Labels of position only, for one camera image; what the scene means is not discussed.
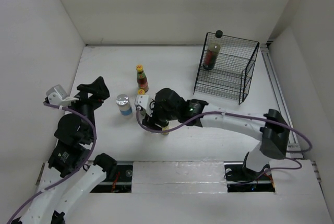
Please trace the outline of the dark soy sauce bottle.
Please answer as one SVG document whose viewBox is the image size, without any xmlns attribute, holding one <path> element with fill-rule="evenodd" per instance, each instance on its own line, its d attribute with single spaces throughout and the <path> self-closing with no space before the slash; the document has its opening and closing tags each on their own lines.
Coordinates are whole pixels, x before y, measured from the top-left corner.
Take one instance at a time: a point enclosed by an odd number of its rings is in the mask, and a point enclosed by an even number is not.
<svg viewBox="0 0 334 224">
<path fill-rule="evenodd" d="M 216 64 L 217 57 L 221 50 L 220 39 L 223 36 L 221 30 L 215 32 L 214 38 L 212 38 L 208 44 L 207 52 L 203 61 L 203 68 L 205 70 L 212 70 Z"/>
</svg>

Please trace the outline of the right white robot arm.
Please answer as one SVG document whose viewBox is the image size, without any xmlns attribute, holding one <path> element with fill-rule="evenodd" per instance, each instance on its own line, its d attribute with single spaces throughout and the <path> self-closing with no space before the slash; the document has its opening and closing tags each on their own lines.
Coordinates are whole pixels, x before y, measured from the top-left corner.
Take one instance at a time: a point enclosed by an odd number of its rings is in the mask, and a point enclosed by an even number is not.
<svg viewBox="0 0 334 224">
<path fill-rule="evenodd" d="M 154 98 L 137 95 L 135 106 L 138 113 L 145 114 L 141 127 L 152 133 L 169 133 L 169 122 L 178 121 L 181 126 L 219 128 L 257 140 L 258 144 L 246 154 L 241 166 L 247 179 L 259 176 L 271 160 L 286 158 L 290 129 L 275 109 L 262 116 L 238 114 L 204 100 L 184 100 L 170 88 L 161 89 Z"/>
</svg>

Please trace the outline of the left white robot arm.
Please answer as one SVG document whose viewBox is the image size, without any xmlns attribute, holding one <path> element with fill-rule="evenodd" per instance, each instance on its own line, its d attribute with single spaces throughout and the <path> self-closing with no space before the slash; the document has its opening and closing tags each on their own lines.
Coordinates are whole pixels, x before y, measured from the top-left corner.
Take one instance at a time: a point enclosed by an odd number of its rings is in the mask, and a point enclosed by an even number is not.
<svg viewBox="0 0 334 224">
<path fill-rule="evenodd" d="M 68 186 L 95 148 L 94 112 L 110 96 L 103 77 L 80 84 L 77 90 L 73 97 L 60 85 L 46 92 L 44 105 L 65 111 L 54 133 L 57 144 L 45 164 L 38 191 L 23 204 L 27 211 L 21 217 L 12 216 L 9 223 L 66 223 L 92 189 L 116 176 L 117 161 L 102 153 L 72 187 Z"/>
</svg>

